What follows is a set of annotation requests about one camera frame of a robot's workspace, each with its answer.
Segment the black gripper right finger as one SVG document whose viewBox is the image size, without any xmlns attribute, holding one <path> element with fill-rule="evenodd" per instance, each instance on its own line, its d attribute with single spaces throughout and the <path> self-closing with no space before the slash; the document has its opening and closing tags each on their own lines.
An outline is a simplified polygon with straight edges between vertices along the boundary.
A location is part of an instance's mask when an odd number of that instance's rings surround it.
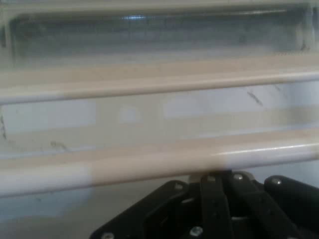
<svg viewBox="0 0 319 239">
<path fill-rule="evenodd" d="M 317 239 L 319 189 L 280 175 L 225 172 L 225 238 Z"/>
</svg>

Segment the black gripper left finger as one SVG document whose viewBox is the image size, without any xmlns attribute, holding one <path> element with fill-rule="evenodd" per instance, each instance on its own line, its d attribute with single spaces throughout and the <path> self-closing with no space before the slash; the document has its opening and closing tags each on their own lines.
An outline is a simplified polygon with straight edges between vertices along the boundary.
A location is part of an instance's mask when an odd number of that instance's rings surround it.
<svg viewBox="0 0 319 239">
<path fill-rule="evenodd" d="M 221 175 L 166 182 L 103 224 L 92 239 L 232 239 Z"/>
</svg>

